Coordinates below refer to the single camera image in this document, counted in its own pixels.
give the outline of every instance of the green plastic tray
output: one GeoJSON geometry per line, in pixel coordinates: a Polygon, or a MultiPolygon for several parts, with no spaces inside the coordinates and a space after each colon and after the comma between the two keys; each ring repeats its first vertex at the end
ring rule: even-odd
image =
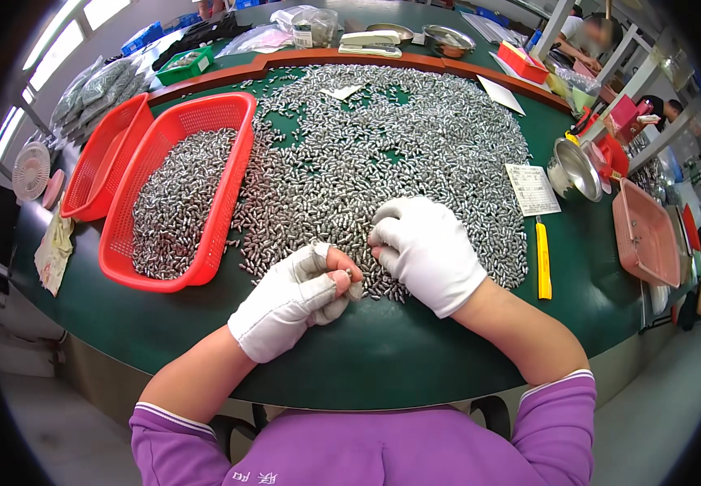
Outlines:
{"type": "Polygon", "coordinates": [[[169,86],[171,84],[178,83],[184,79],[193,78],[202,74],[202,72],[207,69],[207,67],[213,63],[213,48],[210,46],[200,47],[199,49],[192,49],[191,51],[177,53],[167,61],[167,64],[161,66],[161,69],[156,72],[156,77],[161,84],[169,86]],[[177,68],[167,69],[173,61],[185,56],[190,52],[199,52],[200,57],[194,59],[194,62],[187,66],[178,66],[177,68]]]}

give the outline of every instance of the small fan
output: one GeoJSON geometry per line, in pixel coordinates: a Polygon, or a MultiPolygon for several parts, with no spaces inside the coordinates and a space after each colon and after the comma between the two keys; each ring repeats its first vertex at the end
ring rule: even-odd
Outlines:
{"type": "Polygon", "coordinates": [[[13,192],[21,200],[36,199],[48,185],[51,155],[40,141],[30,141],[18,152],[13,167],[13,192]]]}

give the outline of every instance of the green tabletop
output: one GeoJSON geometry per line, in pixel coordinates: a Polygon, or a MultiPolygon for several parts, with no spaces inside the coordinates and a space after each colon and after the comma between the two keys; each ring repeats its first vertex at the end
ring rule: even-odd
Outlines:
{"type": "MultiPolygon", "coordinates": [[[[239,12],[240,23],[261,23],[275,8],[264,5],[239,12]]],[[[362,23],[393,22],[418,27],[433,22],[461,28],[458,13],[407,2],[310,2],[353,14],[362,23]]],[[[493,67],[482,49],[470,62],[493,67]]],[[[253,54],[234,60],[249,62],[253,54]]],[[[225,86],[187,99],[235,90],[225,86]]],[[[574,121],[567,115],[518,96],[527,113],[518,118],[533,164],[550,160],[554,140],[574,121]]],[[[153,108],[159,114],[175,100],[153,108]]],[[[274,121],[287,133],[285,118],[274,121]]],[[[76,149],[66,149],[59,166],[71,173],[76,149]]],[[[528,261],[532,271],[515,295],[563,322],[594,356],[640,328],[640,285],[618,261],[611,203],[560,200],[561,213],[542,216],[547,226],[553,299],[538,300],[534,219],[526,218],[528,261]]],[[[36,202],[24,204],[16,227],[12,264],[15,286],[57,324],[99,351],[146,373],[156,373],[202,337],[223,326],[252,290],[250,276],[231,251],[207,285],[174,294],[154,294],[120,286],[103,276],[97,261],[104,220],[78,223],[58,297],[40,287],[34,251],[50,213],[36,202]]],[[[328,326],[309,330],[295,348],[257,366],[232,394],[241,400],[325,410],[378,410],[422,407],[492,394],[523,384],[515,366],[490,343],[451,319],[438,320],[416,299],[407,304],[369,298],[352,303],[328,326]]]]}

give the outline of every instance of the window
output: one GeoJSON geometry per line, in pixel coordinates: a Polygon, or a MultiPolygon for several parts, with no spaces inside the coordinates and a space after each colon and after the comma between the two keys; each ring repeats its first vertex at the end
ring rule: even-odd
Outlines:
{"type": "Polygon", "coordinates": [[[67,24],[64,32],[56,37],[56,42],[45,53],[45,56],[40,64],[37,64],[37,69],[34,70],[34,75],[29,79],[29,83],[35,90],[39,91],[51,74],[59,68],[62,62],[75,50],[75,47],[83,42],[83,33],[77,21],[73,20],[67,24]]]}
{"type": "Polygon", "coordinates": [[[23,117],[24,111],[21,108],[17,110],[11,108],[11,111],[7,114],[7,118],[5,118],[5,122],[2,124],[2,129],[0,131],[0,160],[2,160],[7,145],[10,143],[13,135],[15,135],[15,129],[18,128],[18,124],[23,117]]]}
{"type": "Polygon", "coordinates": [[[121,11],[130,4],[130,0],[91,0],[83,7],[88,24],[92,30],[96,30],[107,19],[121,11]]]}
{"type": "Polygon", "coordinates": [[[26,64],[24,64],[25,70],[31,68],[34,65],[34,63],[37,62],[37,57],[40,55],[40,52],[43,51],[45,45],[48,44],[48,41],[51,40],[53,34],[59,29],[59,27],[62,26],[66,18],[70,15],[72,10],[79,3],[81,3],[81,0],[66,0],[64,6],[61,8],[61,10],[59,10],[59,13],[57,13],[56,16],[53,17],[53,20],[51,20],[51,23],[48,25],[48,28],[45,29],[45,32],[43,32],[43,34],[40,36],[39,40],[37,41],[37,44],[34,45],[34,49],[32,49],[32,52],[29,53],[29,57],[26,60],[26,64]]]}

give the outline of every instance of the white glove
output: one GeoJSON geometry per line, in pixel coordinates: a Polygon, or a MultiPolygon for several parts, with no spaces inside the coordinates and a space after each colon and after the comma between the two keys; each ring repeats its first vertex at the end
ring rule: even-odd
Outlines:
{"type": "Polygon", "coordinates": [[[229,317],[231,335],[253,361],[275,359],[308,327],[328,324],[345,311],[343,293],[351,286],[346,268],[360,286],[361,270],[337,248],[314,242],[298,249],[273,265],[229,317]]]}
{"type": "Polygon", "coordinates": [[[372,219],[372,255],[443,319],[486,277],[464,226],[445,205],[428,198],[386,202],[372,219]]]}

